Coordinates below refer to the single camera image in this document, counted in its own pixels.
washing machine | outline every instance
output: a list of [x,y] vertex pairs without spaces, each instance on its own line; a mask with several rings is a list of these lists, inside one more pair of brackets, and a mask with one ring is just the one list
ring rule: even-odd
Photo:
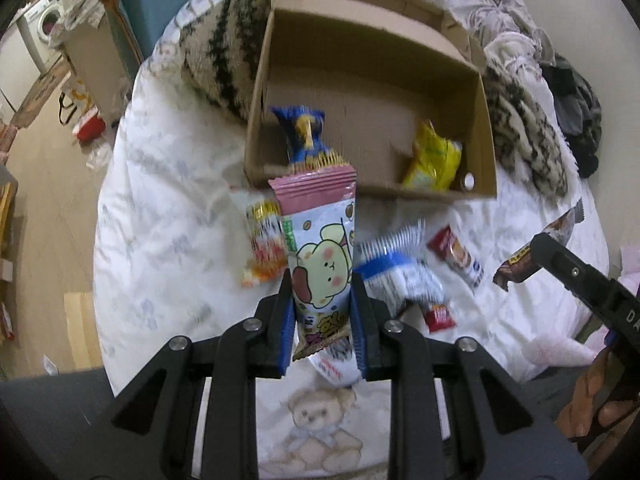
[[49,34],[64,12],[62,0],[39,0],[18,20],[24,44],[42,74],[47,73],[62,55],[49,48]]

floor mat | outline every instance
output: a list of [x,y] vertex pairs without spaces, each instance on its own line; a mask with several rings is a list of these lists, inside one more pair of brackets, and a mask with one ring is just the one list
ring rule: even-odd
[[33,120],[38,116],[40,110],[47,102],[47,99],[53,94],[53,91],[65,78],[65,75],[69,72],[69,64],[64,57],[55,63],[45,75],[33,84],[31,90],[24,98],[22,105],[15,113],[14,118],[11,120],[11,124],[17,128],[26,128]]

white bedsheet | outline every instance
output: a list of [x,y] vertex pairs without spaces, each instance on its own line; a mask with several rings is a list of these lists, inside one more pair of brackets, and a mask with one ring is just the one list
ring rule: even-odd
[[[102,356],[118,393],[171,337],[219,335],[251,316],[277,284],[242,289],[249,255],[242,212],[230,197],[241,186],[244,126],[213,108],[180,77],[178,28],[212,0],[192,0],[170,24],[141,67],[120,123],[113,160],[98,200],[94,302]],[[426,217],[434,232],[447,222],[484,262],[475,295],[432,254],[428,263],[452,297],[457,328],[438,334],[478,339],[516,379],[540,371],[521,346],[557,331],[573,336],[588,317],[545,271],[505,293],[492,283],[499,264],[582,195],[585,220],[569,248],[607,272],[604,235],[588,186],[556,206],[544,204],[498,168],[498,200],[453,206],[398,201],[389,215],[375,200],[358,198],[359,239]],[[424,322],[414,320],[424,329]],[[293,364],[281,381],[258,380],[258,458],[265,478],[321,476],[386,461],[390,392],[385,383],[330,390],[308,361]],[[297,428],[292,411],[325,410],[321,431]],[[308,439],[322,442],[315,462],[296,458]],[[335,450],[337,440],[347,451]]]

teddy bear print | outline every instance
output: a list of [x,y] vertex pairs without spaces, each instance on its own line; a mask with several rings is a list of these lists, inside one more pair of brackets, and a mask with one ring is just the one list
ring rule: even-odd
[[295,427],[260,467],[277,477],[324,470],[337,474],[360,463],[362,442],[340,428],[356,394],[340,390],[302,390],[288,403]]
[[342,224],[325,225],[319,244],[305,244],[291,280],[302,303],[323,308],[351,281],[351,254]]

screw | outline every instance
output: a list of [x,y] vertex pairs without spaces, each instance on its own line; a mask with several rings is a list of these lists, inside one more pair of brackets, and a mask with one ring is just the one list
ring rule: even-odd
[[249,319],[244,320],[242,328],[247,332],[257,332],[262,328],[262,322],[257,317],[250,317]]
[[463,352],[475,352],[478,350],[478,341],[472,337],[461,337],[458,339],[457,345]]
[[169,348],[174,351],[184,350],[187,348],[189,340],[183,335],[177,335],[169,341]]
[[404,323],[396,319],[391,319],[385,323],[385,330],[392,334],[399,334],[404,330]]

